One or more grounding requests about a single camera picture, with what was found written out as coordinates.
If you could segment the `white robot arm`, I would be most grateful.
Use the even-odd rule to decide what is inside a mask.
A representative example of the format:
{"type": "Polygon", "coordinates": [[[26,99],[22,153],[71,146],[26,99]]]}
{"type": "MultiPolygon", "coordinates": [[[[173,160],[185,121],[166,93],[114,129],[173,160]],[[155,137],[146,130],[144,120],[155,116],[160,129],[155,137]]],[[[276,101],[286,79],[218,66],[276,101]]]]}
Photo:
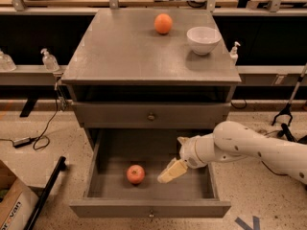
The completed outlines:
{"type": "Polygon", "coordinates": [[[210,134],[178,137],[177,140],[181,144],[179,159],[171,160],[158,176],[159,183],[168,183],[189,168],[198,169],[210,162],[231,162],[251,156],[307,184],[307,146],[304,144],[266,137],[232,121],[219,123],[210,134]]]}

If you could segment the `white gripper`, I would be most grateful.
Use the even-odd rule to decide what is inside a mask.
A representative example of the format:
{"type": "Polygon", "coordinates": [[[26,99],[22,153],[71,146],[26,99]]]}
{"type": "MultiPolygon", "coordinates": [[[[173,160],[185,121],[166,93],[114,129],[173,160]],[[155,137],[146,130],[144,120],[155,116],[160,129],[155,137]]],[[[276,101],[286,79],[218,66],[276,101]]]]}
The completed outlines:
{"type": "Polygon", "coordinates": [[[198,169],[206,166],[206,163],[201,161],[197,153],[197,137],[178,137],[177,140],[181,144],[179,150],[180,159],[177,160],[174,158],[169,162],[167,167],[157,177],[159,183],[168,183],[184,175],[188,167],[191,169],[198,169]]]}

